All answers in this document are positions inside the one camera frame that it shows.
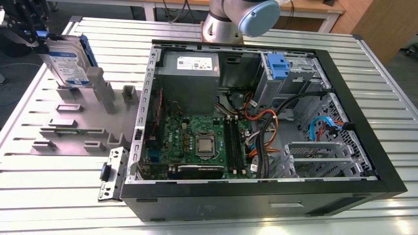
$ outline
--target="wooden desk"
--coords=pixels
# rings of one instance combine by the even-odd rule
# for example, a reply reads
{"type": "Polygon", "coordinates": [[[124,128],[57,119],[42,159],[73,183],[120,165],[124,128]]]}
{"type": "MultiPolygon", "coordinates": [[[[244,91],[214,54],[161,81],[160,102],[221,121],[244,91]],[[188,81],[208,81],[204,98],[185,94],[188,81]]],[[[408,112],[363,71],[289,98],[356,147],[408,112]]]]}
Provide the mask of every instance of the wooden desk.
{"type": "Polygon", "coordinates": [[[339,0],[347,13],[332,33],[359,34],[384,64],[418,31],[416,0],[339,0]]]}
{"type": "MultiPolygon", "coordinates": [[[[153,9],[164,7],[162,0],[141,0],[144,1],[145,19],[154,21],[153,9]]],[[[181,8],[184,0],[165,0],[168,8],[181,8]]],[[[209,10],[209,0],[188,0],[192,10],[209,10]]],[[[333,6],[321,4],[321,0],[293,0],[294,12],[293,17],[321,19],[317,32],[328,33],[337,20],[339,15],[344,14],[345,10],[336,1],[333,6]]],[[[289,16],[290,3],[281,5],[280,16],[289,16]]]]}

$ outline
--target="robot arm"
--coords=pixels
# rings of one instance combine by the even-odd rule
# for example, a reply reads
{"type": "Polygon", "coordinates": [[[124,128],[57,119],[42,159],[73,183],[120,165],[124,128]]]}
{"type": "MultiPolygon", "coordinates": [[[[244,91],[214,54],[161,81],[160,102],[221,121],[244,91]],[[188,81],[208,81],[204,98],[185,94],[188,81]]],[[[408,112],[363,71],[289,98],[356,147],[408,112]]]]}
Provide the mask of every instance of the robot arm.
{"type": "Polygon", "coordinates": [[[274,0],[210,0],[202,25],[202,39],[216,43],[241,43],[241,34],[262,35],[278,19],[274,0]]]}
{"type": "Polygon", "coordinates": [[[45,0],[0,0],[0,33],[13,42],[39,46],[37,31],[47,31],[45,0]]]}

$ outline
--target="slotted aluminum surface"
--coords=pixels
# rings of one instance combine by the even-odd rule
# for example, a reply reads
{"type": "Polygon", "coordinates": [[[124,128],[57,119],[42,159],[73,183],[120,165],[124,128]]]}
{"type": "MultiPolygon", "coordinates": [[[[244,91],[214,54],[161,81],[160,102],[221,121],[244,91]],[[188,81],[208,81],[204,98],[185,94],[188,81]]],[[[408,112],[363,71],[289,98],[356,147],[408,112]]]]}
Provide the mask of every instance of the slotted aluminum surface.
{"type": "MultiPolygon", "coordinates": [[[[65,33],[82,32],[112,87],[141,89],[150,39],[200,41],[200,28],[83,18],[65,33]]],[[[245,44],[329,52],[408,192],[320,218],[142,223],[124,203],[100,204],[98,174],[106,157],[31,156],[38,126],[59,97],[41,67],[0,133],[0,231],[27,234],[413,234],[418,231],[418,122],[405,99],[367,46],[349,35],[270,30],[245,44]]]]}

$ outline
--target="hard drive label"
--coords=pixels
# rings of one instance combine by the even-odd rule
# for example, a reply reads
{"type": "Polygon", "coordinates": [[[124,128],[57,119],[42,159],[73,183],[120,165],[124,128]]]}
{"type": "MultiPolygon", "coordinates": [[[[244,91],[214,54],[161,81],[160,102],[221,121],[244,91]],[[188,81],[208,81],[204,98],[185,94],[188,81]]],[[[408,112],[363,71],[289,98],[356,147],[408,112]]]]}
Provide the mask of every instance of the hard drive label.
{"type": "Polygon", "coordinates": [[[86,85],[89,83],[85,72],[77,65],[78,58],[74,53],[49,52],[47,55],[61,80],[73,85],[86,85]]]}

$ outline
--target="chip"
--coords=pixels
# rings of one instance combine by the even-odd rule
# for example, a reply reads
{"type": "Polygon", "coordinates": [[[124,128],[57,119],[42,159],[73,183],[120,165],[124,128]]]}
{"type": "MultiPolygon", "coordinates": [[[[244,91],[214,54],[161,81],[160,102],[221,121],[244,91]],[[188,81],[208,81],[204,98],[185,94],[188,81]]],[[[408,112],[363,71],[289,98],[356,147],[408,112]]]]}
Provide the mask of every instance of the chip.
{"type": "Polygon", "coordinates": [[[210,153],[212,152],[212,141],[210,141],[210,139],[198,139],[197,140],[197,152],[198,153],[210,153]]]}

